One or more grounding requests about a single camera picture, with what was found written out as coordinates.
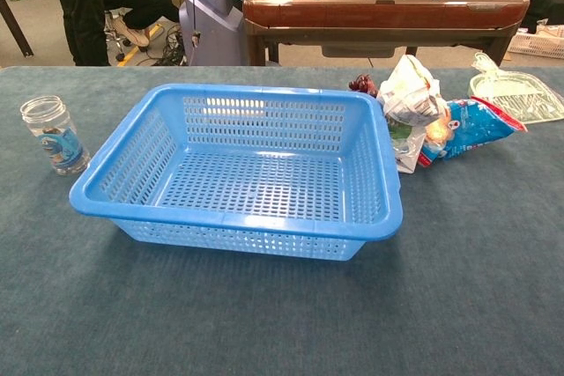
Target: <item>yellow floor tape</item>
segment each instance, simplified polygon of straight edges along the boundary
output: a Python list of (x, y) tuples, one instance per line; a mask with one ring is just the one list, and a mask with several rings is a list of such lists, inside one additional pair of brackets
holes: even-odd
[[(153, 37), (153, 35), (157, 32), (157, 30), (159, 30), (160, 28), (162, 28), (162, 26), (160, 24), (157, 24), (156, 26), (154, 26), (153, 28), (151, 28), (151, 31), (149, 32), (149, 40)], [(123, 58), (123, 60), (121, 62), (119, 62), (117, 64), (117, 66), (125, 66), (127, 64), (127, 62), (129, 62), (131, 60), (131, 58), (133, 56), (135, 56), (137, 54), (137, 52), (139, 51), (139, 47), (135, 46), (132, 50), (130, 50), (130, 52)]]

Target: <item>dark red object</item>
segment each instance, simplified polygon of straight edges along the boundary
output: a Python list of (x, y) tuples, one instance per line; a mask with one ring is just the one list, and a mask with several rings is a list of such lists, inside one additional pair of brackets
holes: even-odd
[(349, 83), (349, 88), (354, 92), (365, 92), (372, 97), (378, 95), (376, 84), (368, 74), (358, 75), (354, 81)]

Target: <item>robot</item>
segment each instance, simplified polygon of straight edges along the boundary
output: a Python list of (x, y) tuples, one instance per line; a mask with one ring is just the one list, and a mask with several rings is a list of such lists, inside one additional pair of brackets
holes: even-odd
[(249, 64), (243, 15), (233, 0), (184, 0), (180, 25), (189, 66)]

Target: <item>table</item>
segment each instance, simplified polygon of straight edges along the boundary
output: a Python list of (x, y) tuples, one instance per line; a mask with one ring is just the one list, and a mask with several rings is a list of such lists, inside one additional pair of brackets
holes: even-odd
[[(431, 70), (448, 97), (474, 70)], [(524, 69), (564, 92), (560, 70)], [(398, 234), (349, 262), (137, 243), (76, 213), (21, 121), (64, 99), (97, 151), (150, 88), (343, 88), (361, 72), (0, 70), (0, 374), (562, 374), (564, 122), (402, 175)]]
[(528, 0), (245, 0), (251, 64), (268, 42), (355, 48), (465, 45), (501, 63)]
[(16, 20), (16, 17), (14, 17), (14, 14), (11, 12), (10, 6), (8, 6), (6, 0), (0, 0), (0, 14), (2, 15), (2, 18), (4, 18), (4, 21), (6, 22), (11, 35), (13, 35), (14, 39), (18, 43), (22, 55), (24, 57), (33, 56), (32, 48), (29, 46), (24, 33), (19, 27), (18, 21)]

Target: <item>shoe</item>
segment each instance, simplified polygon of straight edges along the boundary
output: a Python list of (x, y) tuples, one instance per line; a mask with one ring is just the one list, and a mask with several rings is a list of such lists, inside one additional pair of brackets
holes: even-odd
[(146, 48), (149, 46), (149, 39), (142, 30), (132, 30), (125, 25), (122, 17), (118, 17), (112, 20), (112, 25), (114, 29), (125, 38), (131, 41), (136, 46), (141, 48)]

